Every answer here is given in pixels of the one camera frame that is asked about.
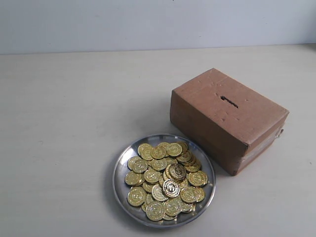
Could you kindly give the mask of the brown cardboard coin box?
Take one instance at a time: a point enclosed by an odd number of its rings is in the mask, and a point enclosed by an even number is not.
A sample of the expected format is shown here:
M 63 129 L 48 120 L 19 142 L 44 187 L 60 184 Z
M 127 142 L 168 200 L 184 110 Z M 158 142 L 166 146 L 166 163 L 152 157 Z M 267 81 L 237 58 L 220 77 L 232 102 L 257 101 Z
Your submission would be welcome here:
M 217 69 L 172 90 L 170 121 L 235 176 L 281 134 L 289 111 Z

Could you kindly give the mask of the gold coin back top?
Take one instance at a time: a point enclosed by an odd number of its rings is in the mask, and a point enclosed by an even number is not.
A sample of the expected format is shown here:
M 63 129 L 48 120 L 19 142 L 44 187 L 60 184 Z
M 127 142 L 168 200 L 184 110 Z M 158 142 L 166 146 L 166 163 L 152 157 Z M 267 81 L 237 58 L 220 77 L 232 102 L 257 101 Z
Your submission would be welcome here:
M 177 157 L 182 153 L 182 146 L 178 143 L 170 143 L 167 146 L 167 153 L 169 156 Z

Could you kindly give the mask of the gold coin back left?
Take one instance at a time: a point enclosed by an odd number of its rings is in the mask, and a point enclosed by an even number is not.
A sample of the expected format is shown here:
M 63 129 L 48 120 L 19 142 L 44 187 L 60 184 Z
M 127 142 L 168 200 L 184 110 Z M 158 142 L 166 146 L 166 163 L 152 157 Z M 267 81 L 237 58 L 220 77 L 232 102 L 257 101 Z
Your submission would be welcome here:
M 151 156 L 151 149 L 152 146 L 150 144 L 142 143 L 139 145 L 137 152 L 142 159 L 150 161 L 153 159 L 153 157 Z

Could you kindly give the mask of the gold coin left edge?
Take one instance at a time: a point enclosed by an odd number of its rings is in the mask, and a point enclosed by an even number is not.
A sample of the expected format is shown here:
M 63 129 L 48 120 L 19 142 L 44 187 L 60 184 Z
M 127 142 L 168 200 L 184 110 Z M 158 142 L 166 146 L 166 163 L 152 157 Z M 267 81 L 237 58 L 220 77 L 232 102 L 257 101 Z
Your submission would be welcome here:
M 140 186 L 144 183 L 143 174 L 130 171 L 126 174 L 124 181 L 130 186 Z

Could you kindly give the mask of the gold coin edge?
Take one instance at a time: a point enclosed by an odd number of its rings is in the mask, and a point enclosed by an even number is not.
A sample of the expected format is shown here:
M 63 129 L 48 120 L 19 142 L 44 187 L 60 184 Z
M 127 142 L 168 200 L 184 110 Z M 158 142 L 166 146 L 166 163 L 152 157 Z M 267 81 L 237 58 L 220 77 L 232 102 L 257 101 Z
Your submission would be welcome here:
M 124 181 L 130 186 L 140 186 L 144 183 L 143 174 L 130 171 L 126 174 Z
M 191 172 L 188 174 L 188 181 L 195 187 L 202 187 L 208 183 L 208 176 L 203 171 Z

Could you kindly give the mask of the round silver metal plate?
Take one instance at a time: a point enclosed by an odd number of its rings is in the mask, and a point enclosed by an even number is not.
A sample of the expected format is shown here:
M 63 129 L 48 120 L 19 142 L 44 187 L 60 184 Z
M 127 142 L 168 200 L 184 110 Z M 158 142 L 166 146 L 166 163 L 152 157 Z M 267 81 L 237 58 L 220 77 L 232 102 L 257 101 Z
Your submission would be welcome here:
M 189 150 L 201 162 L 202 171 L 208 176 L 208 183 L 203 187 L 205 191 L 205 199 L 195 206 L 195 210 L 188 214 L 179 214 L 175 220 L 172 221 L 151 221 L 147 218 L 145 212 L 140 207 L 133 207 L 128 204 L 127 194 L 130 188 L 125 184 L 124 178 L 128 172 L 127 161 L 131 157 L 137 155 L 138 146 L 142 143 L 149 143 L 151 145 L 158 145 L 161 142 L 178 142 L 183 141 L 189 145 Z M 211 204 L 215 193 L 216 175 L 213 164 L 209 160 L 208 155 L 196 143 L 187 138 L 174 134 L 152 134 L 140 138 L 129 144 L 120 155 L 116 158 L 114 165 L 112 186 L 114 196 L 118 204 L 123 208 L 126 214 L 133 218 L 138 223 L 151 228 L 170 229 L 177 228 L 188 224 L 189 222 L 198 218 Z

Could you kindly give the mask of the pale shiny coin pile centre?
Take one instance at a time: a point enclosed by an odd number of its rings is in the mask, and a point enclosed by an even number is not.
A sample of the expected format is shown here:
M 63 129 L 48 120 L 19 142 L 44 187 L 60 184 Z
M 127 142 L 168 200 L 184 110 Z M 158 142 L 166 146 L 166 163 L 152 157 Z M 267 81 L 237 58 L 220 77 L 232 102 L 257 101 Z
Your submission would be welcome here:
M 176 181 L 167 179 L 162 186 L 164 194 L 169 198 L 175 198 L 180 194 L 180 188 Z

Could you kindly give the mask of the gold coin right edge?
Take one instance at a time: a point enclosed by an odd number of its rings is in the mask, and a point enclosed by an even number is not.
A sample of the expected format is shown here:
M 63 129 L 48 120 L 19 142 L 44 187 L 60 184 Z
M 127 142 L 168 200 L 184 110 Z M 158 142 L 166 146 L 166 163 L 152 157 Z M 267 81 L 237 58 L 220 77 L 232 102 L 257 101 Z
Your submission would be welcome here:
M 191 172 L 188 174 L 188 181 L 195 187 L 202 187 L 208 183 L 208 176 L 203 171 Z

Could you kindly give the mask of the gold coin left front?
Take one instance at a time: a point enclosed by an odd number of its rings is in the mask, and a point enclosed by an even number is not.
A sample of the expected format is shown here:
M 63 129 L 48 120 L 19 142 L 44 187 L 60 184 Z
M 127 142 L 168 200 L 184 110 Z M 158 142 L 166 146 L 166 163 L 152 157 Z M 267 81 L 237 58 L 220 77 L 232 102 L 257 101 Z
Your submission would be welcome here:
M 133 187 L 127 195 L 127 201 L 131 206 L 141 206 L 146 200 L 147 193 L 142 187 Z

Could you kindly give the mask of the gold coin front of pile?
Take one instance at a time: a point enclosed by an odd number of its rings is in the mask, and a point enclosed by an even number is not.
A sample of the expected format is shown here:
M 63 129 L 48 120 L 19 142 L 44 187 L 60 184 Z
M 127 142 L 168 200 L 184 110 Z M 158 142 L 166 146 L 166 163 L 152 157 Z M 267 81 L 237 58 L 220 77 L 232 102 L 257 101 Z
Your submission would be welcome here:
M 146 215 L 151 221 L 160 221 L 165 215 L 163 203 L 159 201 L 150 202 L 146 207 Z

